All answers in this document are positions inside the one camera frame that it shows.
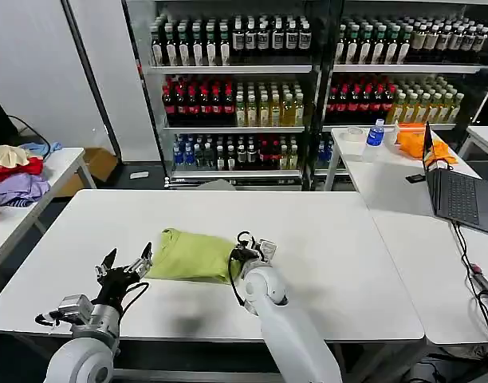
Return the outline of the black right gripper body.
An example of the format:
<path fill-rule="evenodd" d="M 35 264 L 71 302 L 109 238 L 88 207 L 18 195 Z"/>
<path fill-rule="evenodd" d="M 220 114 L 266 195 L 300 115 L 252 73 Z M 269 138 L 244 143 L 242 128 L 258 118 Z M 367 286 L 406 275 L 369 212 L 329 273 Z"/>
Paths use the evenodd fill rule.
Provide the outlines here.
<path fill-rule="evenodd" d="M 239 262 L 247 262 L 249 260 L 257 259 L 258 254 L 256 251 L 245 247 L 235 247 L 230 253 L 230 258 Z"/>

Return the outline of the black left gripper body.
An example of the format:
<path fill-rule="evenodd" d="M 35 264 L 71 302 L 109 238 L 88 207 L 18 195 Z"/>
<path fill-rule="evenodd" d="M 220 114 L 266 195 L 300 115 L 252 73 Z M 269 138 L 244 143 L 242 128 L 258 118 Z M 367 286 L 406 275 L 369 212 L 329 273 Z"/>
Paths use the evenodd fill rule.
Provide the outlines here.
<path fill-rule="evenodd" d="M 93 304 L 121 308 L 127 289 L 140 280 L 141 277 L 135 270 L 126 271 L 125 267 L 109 270 L 105 276 L 97 279 L 101 288 L 93 299 Z"/>

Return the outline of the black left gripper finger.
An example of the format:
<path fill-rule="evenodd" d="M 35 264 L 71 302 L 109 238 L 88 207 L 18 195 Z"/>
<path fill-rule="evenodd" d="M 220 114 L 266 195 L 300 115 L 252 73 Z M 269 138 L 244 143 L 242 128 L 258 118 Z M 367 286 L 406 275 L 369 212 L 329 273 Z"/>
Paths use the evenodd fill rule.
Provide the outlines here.
<path fill-rule="evenodd" d="M 124 272 L 128 274 L 134 273 L 137 274 L 138 276 L 145 276 L 151 267 L 152 267 L 152 243 L 149 242 L 145 246 L 141 256 L 135 262 L 126 266 L 124 268 Z"/>
<path fill-rule="evenodd" d="M 116 258 L 117 249 L 112 249 L 108 255 L 106 255 L 100 265 L 95 266 L 96 279 L 103 279 L 107 273 L 112 269 L 113 263 Z"/>

